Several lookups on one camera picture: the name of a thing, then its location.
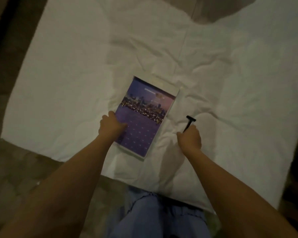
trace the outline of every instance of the hand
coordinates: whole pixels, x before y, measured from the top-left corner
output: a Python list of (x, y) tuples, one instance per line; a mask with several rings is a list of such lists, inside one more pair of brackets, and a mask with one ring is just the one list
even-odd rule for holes
[(177, 138), (179, 147), (185, 156), (202, 148), (200, 133), (195, 125), (191, 125), (183, 133), (177, 132)]
[(103, 136), (104, 139), (114, 142), (126, 128), (127, 124), (120, 123), (117, 120), (115, 113), (109, 111), (108, 116), (103, 115), (98, 133), (100, 136)]

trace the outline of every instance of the person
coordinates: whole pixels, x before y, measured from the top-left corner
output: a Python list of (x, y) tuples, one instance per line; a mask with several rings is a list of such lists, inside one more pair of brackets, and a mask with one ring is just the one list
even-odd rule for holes
[[(0, 238), (79, 237), (107, 151), (126, 127), (114, 112), (104, 115), (96, 139), (36, 188)], [(201, 152), (194, 125), (177, 138), (227, 236), (298, 237), (270, 204)], [(151, 192), (133, 195), (130, 209), (110, 227), (108, 237), (210, 237), (201, 210)]]

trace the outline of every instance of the purple water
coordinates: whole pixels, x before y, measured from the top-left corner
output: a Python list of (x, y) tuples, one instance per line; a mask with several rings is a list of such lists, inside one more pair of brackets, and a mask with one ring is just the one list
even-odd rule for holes
[(116, 111), (116, 117), (119, 122), (128, 124), (116, 143), (145, 157), (160, 124), (121, 104)]

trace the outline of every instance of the person's right arm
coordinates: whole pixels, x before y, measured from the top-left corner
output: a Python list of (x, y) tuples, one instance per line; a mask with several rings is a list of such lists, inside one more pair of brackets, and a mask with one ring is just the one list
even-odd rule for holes
[(298, 232), (261, 196), (201, 152), (200, 134), (194, 125), (177, 136), (227, 235), (298, 237)]

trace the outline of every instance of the city skyline picture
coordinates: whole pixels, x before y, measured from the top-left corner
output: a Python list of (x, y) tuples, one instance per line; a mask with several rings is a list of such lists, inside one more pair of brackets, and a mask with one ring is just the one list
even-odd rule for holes
[(145, 157), (175, 96), (134, 77), (116, 111), (128, 127), (116, 140), (121, 146)]

